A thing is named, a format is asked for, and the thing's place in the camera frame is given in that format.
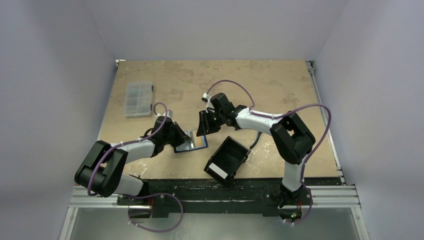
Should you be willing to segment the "blue card holder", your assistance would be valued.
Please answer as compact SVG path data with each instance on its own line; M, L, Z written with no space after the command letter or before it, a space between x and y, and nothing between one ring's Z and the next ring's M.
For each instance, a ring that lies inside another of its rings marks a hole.
M174 153L185 153L196 150L205 149L208 147L207 138L205 135L197 136L197 129L192 129L185 132L190 140L173 148Z

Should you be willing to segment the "black plastic tray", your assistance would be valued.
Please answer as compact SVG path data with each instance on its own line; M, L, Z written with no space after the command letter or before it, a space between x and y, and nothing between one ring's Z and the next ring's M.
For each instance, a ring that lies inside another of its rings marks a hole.
M204 171L215 179L221 185L228 187L232 185L237 170L240 166L246 162L251 150L236 141L234 138L228 136L218 149L208 159ZM227 172L228 176L226 179L222 179L216 173L209 170L209 165L214 163L219 166L222 170Z

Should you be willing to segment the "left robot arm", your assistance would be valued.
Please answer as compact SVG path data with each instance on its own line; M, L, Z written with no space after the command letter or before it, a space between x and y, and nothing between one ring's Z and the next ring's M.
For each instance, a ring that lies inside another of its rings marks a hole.
M90 196L129 195L138 205L149 199L148 182L140 177L124 175L127 163L157 156L166 145L178 147L190 137L170 117L159 116L152 133L122 143L96 141L74 175L76 184L87 188Z

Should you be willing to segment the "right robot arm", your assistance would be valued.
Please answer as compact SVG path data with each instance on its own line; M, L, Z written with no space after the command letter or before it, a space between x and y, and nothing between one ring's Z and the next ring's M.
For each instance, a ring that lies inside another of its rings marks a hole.
M312 153L316 139L295 112L282 117L255 112L245 105L234 106L220 92L202 96L206 109L199 112L196 135L217 133L223 125L235 130L253 130L272 137L279 155L285 161L284 176L280 184L280 206L292 204L303 191L303 164Z

